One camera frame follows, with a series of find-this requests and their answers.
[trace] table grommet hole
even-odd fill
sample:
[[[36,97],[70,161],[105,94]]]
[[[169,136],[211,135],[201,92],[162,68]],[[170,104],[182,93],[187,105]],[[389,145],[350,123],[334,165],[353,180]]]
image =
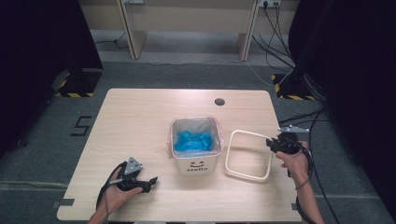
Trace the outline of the table grommet hole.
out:
[[[225,105],[225,101],[224,101],[224,99],[218,98],[215,100],[215,104],[222,106],[222,105]]]

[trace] table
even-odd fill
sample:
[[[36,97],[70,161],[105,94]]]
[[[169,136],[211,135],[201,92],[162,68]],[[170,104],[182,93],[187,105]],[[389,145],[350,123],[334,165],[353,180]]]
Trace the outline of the table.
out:
[[[216,99],[224,100],[225,104],[216,105]],[[225,150],[211,175],[180,175],[175,159],[168,157],[170,124],[173,119],[197,116],[213,116],[218,120],[225,149],[231,132],[236,129],[273,137],[278,134],[276,114],[267,91],[112,89],[106,95],[64,195],[64,201],[71,201],[72,205],[61,205],[58,218],[88,220],[111,171],[134,157],[144,166],[138,179],[158,176],[158,183],[150,193],[133,197],[110,220],[301,220],[291,208],[296,196],[293,182],[286,170],[280,168],[278,159],[273,159],[271,174],[262,183],[227,175]],[[263,166],[262,158],[272,156],[263,145],[251,150],[236,147],[232,152],[237,153],[234,155],[238,159],[231,165],[244,172],[257,172]]]

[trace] wall outlet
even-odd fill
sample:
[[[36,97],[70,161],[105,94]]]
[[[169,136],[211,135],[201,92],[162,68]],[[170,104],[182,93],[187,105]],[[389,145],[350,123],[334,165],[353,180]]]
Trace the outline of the wall outlet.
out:
[[[268,3],[267,8],[275,8],[275,7],[280,7],[280,0],[262,0],[260,2],[260,7],[264,7],[264,2]]]

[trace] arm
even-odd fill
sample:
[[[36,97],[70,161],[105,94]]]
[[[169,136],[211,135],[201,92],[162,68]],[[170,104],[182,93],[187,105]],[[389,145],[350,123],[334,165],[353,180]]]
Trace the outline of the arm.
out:
[[[120,168],[111,177],[111,180],[117,178]],[[108,187],[106,192],[103,194],[102,200],[99,202],[99,206],[95,213],[91,216],[88,221],[89,224],[102,224],[106,222],[108,216],[117,211],[126,201],[140,193],[143,189],[136,188],[129,191],[122,191],[117,186],[112,185]]]
[[[306,142],[300,142],[303,147],[307,148]],[[318,209],[317,200],[309,183],[308,160],[305,154],[300,150],[298,153],[288,155],[283,152],[277,152],[276,157],[284,163],[283,168],[288,168],[291,178],[294,181],[297,190],[297,196],[304,213],[316,223],[324,223],[323,217]]]

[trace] blue cloth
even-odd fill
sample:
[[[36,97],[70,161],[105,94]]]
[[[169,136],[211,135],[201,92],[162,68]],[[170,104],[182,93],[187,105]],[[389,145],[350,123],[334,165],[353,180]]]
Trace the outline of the blue cloth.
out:
[[[185,131],[177,136],[177,143],[174,147],[176,151],[185,151],[187,149],[208,151],[212,147],[212,137],[210,133],[191,134]]]

